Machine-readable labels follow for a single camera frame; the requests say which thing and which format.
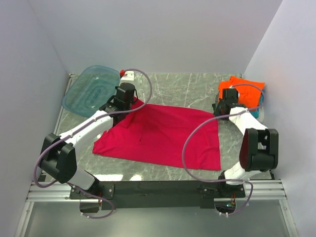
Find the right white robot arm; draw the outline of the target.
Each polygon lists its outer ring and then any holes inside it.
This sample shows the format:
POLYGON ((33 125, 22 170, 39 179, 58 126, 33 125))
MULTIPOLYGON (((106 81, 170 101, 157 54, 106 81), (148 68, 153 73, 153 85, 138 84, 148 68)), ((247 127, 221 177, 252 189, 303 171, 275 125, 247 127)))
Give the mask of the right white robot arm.
POLYGON ((243 180, 261 172, 273 170, 278 165, 278 131, 262 125, 239 101, 235 88, 222 90, 222 97, 213 105, 214 115, 230 120, 242 133, 239 161, 219 176, 217 193, 222 197, 242 190, 243 180))

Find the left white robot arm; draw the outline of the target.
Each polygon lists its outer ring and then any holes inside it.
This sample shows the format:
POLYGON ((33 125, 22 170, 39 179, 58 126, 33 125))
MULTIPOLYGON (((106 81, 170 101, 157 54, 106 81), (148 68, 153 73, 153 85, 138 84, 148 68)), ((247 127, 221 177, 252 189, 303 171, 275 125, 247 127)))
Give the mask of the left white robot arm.
POLYGON ((137 101, 135 94, 133 84, 122 83, 116 87, 115 95, 80 125, 60 135, 48 134, 36 168, 42 169, 61 184, 68 183, 81 189, 87 198, 100 196, 102 191, 99 180, 78 167, 77 154, 81 146, 125 119, 137 101))

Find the magenta t-shirt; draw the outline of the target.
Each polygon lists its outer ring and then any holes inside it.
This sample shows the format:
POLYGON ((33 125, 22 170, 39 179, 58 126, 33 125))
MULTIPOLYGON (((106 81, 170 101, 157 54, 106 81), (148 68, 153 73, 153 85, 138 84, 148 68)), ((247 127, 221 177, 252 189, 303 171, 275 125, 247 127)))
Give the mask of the magenta t-shirt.
POLYGON ((146 104, 105 131, 92 152, 158 165, 219 171, 218 122, 206 124, 185 145, 193 130, 208 119, 210 112, 167 105, 146 104))

